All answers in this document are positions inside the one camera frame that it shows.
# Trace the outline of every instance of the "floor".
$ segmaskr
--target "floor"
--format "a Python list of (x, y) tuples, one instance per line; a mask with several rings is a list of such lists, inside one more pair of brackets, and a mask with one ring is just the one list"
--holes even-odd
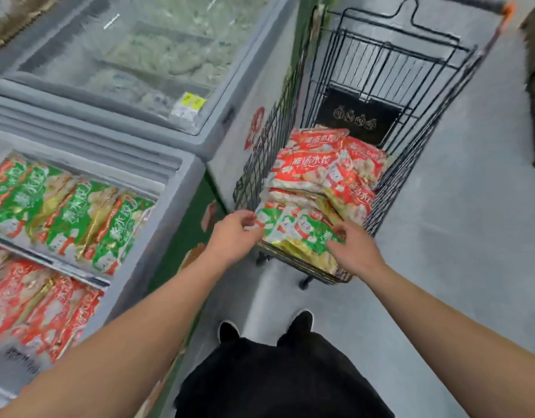
[[(398, 1), (363, 6), (391, 11)], [(494, 17), (456, 6), (436, 13), (444, 11), (436, 3), (422, 0), (422, 23), (470, 43), (491, 36)], [(524, 0), (522, 8), (534, 3)], [(524, 76), (523, 39), (511, 29), (450, 106), (376, 241), (405, 277), (535, 352), (535, 169)], [(245, 337), (275, 344), (293, 313), (306, 307), (315, 330), (355, 363), (398, 417), (466, 416), (364, 284), (313, 282), (301, 291), (303, 275), (277, 260), (257, 268), (255, 255), (211, 294), (171, 399), (215, 348), (222, 319), (232, 319)], [(166, 408), (162, 418), (173, 414)]]

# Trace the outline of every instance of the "shopping cart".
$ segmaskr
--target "shopping cart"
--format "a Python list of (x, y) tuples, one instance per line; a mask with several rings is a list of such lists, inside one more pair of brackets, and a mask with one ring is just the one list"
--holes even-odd
[[(374, 236), (442, 114), (473, 77), (514, 12), (513, 3), (503, 1), (445, 0), (451, 1), (502, 16), (484, 48), (467, 47), (457, 36), (418, 24), (420, 0), (403, 0), (390, 14), (316, 9), (281, 99), (237, 183), (236, 208), (257, 208), (263, 181), (296, 125), (348, 127), (393, 159), (364, 222)], [(394, 24), (408, 5), (409, 23)], [(309, 79), (304, 80), (307, 69)], [(303, 271), (307, 277), (302, 289), (313, 279), (336, 284), (352, 278), (343, 270), (335, 276), (326, 273), (264, 241), (259, 245), (257, 265), (274, 257)]]

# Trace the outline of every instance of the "black shoe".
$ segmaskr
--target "black shoe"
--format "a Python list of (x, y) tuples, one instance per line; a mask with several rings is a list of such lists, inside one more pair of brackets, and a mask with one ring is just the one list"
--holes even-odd
[(240, 339), (240, 332), (235, 323), (229, 320), (224, 320), (217, 328), (217, 340), (219, 343), (232, 342)]
[(314, 327), (314, 315), (308, 309), (301, 309), (291, 321), (288, 333), (309, 333)]

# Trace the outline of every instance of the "left hand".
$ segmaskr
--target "left hand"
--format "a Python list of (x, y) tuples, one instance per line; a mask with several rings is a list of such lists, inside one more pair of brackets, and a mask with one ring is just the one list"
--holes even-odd
[(229, 214), (215, 224), (204, 254), (227, 267), (238, 262), (264, 236), (262, 227), (243, 229), (243, 226), (251, 226), (255, 221), (256, 214), (252, 211), (239, 210)]

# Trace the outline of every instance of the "right arm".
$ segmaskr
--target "right arm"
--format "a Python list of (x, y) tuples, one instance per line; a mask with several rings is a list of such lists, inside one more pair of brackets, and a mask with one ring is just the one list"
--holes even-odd
[(336, 227), (329, 251), (359, 276), (473, 418), (535, 417), (535, 354), (444, 304), (393, 271), (360, 226)]

